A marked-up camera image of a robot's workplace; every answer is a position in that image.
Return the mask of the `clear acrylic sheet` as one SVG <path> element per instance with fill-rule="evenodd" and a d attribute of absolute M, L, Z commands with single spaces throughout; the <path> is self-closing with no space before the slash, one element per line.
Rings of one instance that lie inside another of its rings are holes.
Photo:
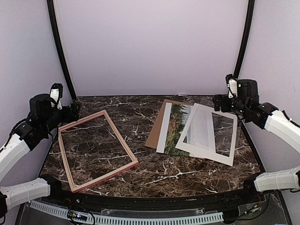
<path fill-rule="evenodd" d="M 208 100 L 194 104 L 184 143 L 189 155 L 203 158 L 210 152 L 226 158 L 231 156 L 236 143 L 237 117 L 232 113 L 216 112 Z"/>

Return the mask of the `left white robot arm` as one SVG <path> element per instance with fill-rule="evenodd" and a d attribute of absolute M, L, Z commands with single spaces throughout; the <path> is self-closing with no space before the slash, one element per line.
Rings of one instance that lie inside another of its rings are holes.
<path fill-rule="evenodd" d="M 80 105 L 60 105 L 60 96 L 39 94 L 29 101 L 28 116 L 18 122 L 9 134 L 9 139 L 0 149 L 0 177 L 3 179 L 13 166 L 59 125 L 79 119 Z M 49 197 L 55 204 L 66 201 L 61 182 L 51 175 L 19 185 L 0 188 L 0 216 L 4 217 L 12 208 L 32 200 Z"/>

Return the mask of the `landscape photo print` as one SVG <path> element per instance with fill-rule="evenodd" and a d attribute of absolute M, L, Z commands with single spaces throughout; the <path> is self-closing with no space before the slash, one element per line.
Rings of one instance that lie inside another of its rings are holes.
<path fill-rule="evenodd" d="M 156 152 L 188 157 L 190 153 L 177 149 L 176 145 L 191 113 L 192 106 L 166 103 Z"/>

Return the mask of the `pink wooden picture frame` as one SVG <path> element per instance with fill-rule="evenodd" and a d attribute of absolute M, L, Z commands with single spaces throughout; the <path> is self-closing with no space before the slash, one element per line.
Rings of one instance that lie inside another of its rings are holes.
<path fill-rule="evenodd" d="M 97 185 L 139 164 L 105 110 L 60 127 L 58 140 L 73 193 Z"/>

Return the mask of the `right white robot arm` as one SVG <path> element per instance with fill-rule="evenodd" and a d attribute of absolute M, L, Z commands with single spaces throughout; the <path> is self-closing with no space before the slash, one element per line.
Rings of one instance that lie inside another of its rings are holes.
<path fill-rule="evenodd" d="M 258 85 L 255 80 L 237 79 L 232 74 L 226 76 L 227 94 L 217 94 L 213 98 L 216 112 L 234 113 L 238 119 L 246 123 L 252 122 L 259 128 L 266 130 L 297 152 L 300 151 L 300 126 L 294 122 L 285 111 L 279 110 L 270 103 L 260 103 Z M 269 190 L 290 190 L 298 192 L 300 189 L 300 168 L 256 173 L 244 182 L 239 199 L 243 203 L 250 203 L 257 196 L 257 192 Z"/>

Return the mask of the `white mat board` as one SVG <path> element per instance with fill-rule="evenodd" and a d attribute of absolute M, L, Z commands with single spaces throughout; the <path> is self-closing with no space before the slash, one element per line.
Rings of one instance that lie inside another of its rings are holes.
<path fill-rule="evenodd" d="M 232 120 L 229 140 L 229 156 L 216 153 L 215 132 L 212 115 Z M 233 165 L 237 133 L 237 116 L 227 112 L 216 112 L 213 108 L 195 103 L 182 134 L 177 149 L 190 153 L 190 156 L 210 159 L 228 166 Z"/>

